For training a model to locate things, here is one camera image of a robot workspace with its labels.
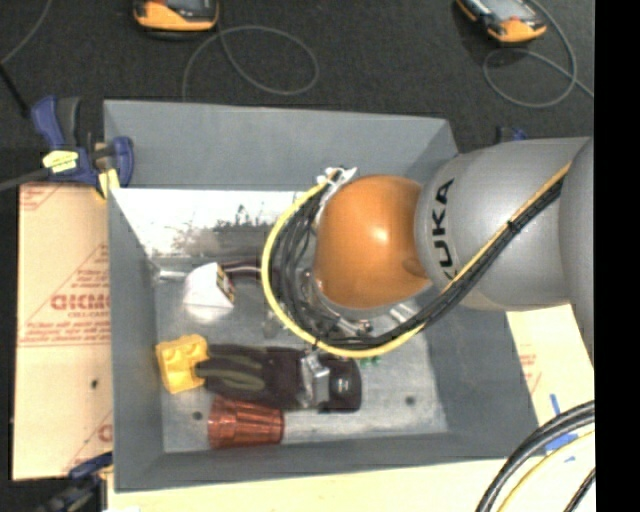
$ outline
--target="yellow cable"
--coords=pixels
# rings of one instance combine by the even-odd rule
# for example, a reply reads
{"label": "yellow cable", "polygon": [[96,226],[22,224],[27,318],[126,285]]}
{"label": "yellow cable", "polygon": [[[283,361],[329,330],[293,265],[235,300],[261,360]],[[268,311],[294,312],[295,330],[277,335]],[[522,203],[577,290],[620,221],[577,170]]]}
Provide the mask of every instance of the yellow cable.
{"label": "yellow cable", "polygon": [[504,499],[504,501],[500,504],[500,508],[498,508],[497,512],[505,512],[507,507],[513,502],[518,493],[522,490],[522,488],[531,481],[532,478],[535,478],[536,475],[540,475],[540,471],[544,469],[544,467],[550,463],[550,461],[557,459],[563,453],[567,453],[571,448],[577,448],[579,445],[586,443],[591,436],[595,434],[595,430],[591,430],[577,437],[573,441],[561,446],[557,450],[554,450],[548,455],[545,455],[542,460],[540,460],[535,466],[533,466],[529,471],[525,473],[525,475],[520,479],[520,481],[516,484],[516,486],[511,490],[508,496]]}
{"label": "yellow cable", "polygon": [[[453,285],[453,283],[459,280],[469,270],[469,268],[473,266],[473,264],[488,250],[491,244],[493,244],[495,240],[502,233],[504,233],[505,230],[508,229],[510,222],[515,220],[531,204],[537,201],[542,194],[544,194],[554,184],[556,184],[562,177],[564,177],[564,175],[569,170],[570,165],[571,165],[571,162],[569,162],[566,166],[564,166],[557,173],[555,173],[542,187],[540,187],[540,189],[538,189],[538,191],[518,209],[518,211],[511,217],[511,219],[509,219],[509,221],[506,222],[496,232],[495,235],[493,235],[493,237],[476,253],[476,255],[473,258],[471,258],[471,260],[460,270],[460,272],[456,275],[456,277],[452,281],[450,281],[449,284],[440,292],[440,295],[444,294],[449,289],[449,287]],[[273,245],[275,244],[278,234],[280,233],[282,228],[285,226],[289,218],[298,210],[298,208],[300,208],[304,203],[306,203],[313,196],[320,193],[324,189],[324,187],[327,186],[327,184],[329,183],[331,178],[333,178],[334,175],[335,173],[330,175],[327,178],[326,182],[320,183],[310,188],[306,192],[304,192],[298,199],[296,199],[291,204],[291,206],[289,206],[289,208],[287,208],[284,211],[284,213],[276,221],[275,225],[271,229],[271,232],[269,233],[269,236],[267,237],[264,250],[262,251],[262,263],[260,268],[260,272],[262,276],[262,288],[264,290],[264,294],[267,299],[267,302],[269,303],[269,306],[271,307],[275,315],[280,319],[280,321],[283,323],[283,325],[286,328],[288,328],[292,333],[294,333],[296,336],[303,339],[304,341],[311,343],[312,345],[315,345],[318,348],[339,357],[359,359],[359,358],[365,358],[365,357],[380,356],[382,354],[386,354],[387,352],[390,352],[391,350],[398,348],[400,345],[407,342],[413,336],[418,334],[424,328],[425,324],[422,323],[417,327],[414,327],[413,329],[402,333],[396,338],[393,338],[387,343],[385,343],[384,345],[381,345],[378,347],[373,347],[370,349],[363,349],[363,350],[349,350],[345,348],[338,348],[314,337],[313,335],[311,335],[310,333],[302,329],[300,326],[298,326],[298,324],[296,324],[293,320],[291,320],[291,318],[289,318],[287,313],[280,307],[280,304],[278,303],[278,300],[276,299],[276,297],[273,295],[273,291],[271,289],[271,276],[269,273],[269,265],[271,262],[271,251],[273,249]]]}

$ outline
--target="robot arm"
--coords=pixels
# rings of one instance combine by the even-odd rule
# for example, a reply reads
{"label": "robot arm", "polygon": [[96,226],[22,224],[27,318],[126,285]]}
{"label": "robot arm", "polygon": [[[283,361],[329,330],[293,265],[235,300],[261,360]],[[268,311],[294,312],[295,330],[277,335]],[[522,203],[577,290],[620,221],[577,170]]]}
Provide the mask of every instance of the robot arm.
{"label": "robot arm", "polygon": [[[341,320],[362,322],[431,286],[439,290],[410,322],[363,343],[369,355],[372,347],[390,350],[406,341],[458,302],[503,311],[572,303],[593,361],[592,183],[593,141],[576,138],[504,143],[460,155],[423,185],[382,175],[358,178],[333,194],[319,216],[319,208],[310,208],[324,193],[317,190],[281,223],[289,234],[274,235],[286,268],[303,261],[301,241],[315,223],[307,289],[296,298],[298,286],[289,284],[271,305],[288,310],[297,334],[327,341],[324,348],[331,350]],[[268,250],[264,259],[272,259]],[[295,270],[281,278],[294,282]],[[336,336],[363,340],[362,333]],[[343,355],[358,357],[356,350]]]}

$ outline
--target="orange cup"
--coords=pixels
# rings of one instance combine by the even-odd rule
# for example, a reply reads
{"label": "orange cup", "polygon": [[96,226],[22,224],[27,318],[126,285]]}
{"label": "orange cup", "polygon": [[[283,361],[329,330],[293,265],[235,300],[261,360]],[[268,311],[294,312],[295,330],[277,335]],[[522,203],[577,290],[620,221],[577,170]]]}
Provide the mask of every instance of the orange cup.
{"label": "orange cup", "polygon": [[216,395],[209,414],[212,448],[278,444],[284,433],[282,411]]}

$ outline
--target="cable bundle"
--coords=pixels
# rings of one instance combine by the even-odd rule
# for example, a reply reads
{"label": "cable bundle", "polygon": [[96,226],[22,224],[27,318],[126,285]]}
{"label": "cable bundle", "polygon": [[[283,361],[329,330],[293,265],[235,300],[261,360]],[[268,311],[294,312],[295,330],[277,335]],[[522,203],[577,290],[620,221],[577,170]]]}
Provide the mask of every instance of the cable bundle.
{"label": "cable bundle", "polygon": [[[480,500],[476,512],[489,512],[492,506],[498,499],[500,491],[504,488],[509,479],[516,473],[516,471],[523,466],[533,455],[547,446],[549,443],[557,440],[563,435],[573,432],[581,427],[592,424],[595,422],[595,402],[592,400],[582,405],[574,407],[562,414],[559,414],[549,422],[545,423],[537,430],[535,430],[529,437],[527,437],[520,446],[511,454],[507,459],[500,472],[496,475],[493,482],[487,488],[484,496]],[[514,488],[511,494],[506,498],[505,502],[501,505],[500,510],[510,502],[510,499],[515,495],[515,492],[520,488],[520,484],[524,483],[531,475],[539,472],[542,468],[548,464],[549,460],[557,457],[557,454],[562,453],[564,450],[572,447],[574,443],[581,442],[581,440],[588,439],[594,434],[595,431],[578,437],[572,442],[564,445],[562,448],[551,452],[546,455],[540,463],[538,463]],[[587,475],[586,479],[578,489],[578,492],[573,496],[571,501],[567,504],[564,512],[572,512],[579,505],[582,498],[587,493],[591,484],[595,480],[595,468]]]}

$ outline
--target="cardboard sheet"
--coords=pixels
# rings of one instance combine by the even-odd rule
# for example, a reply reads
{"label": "cardboard sheet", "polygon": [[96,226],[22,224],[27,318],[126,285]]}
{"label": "cardboard sheet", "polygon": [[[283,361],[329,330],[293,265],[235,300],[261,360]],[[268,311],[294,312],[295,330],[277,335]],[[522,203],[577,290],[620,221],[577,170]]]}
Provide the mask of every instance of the cardboard sheet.
{"label": "cardboard sheet", "polygon": [[113,439],[106,202],[20,189],[14,479],[65,475]]}

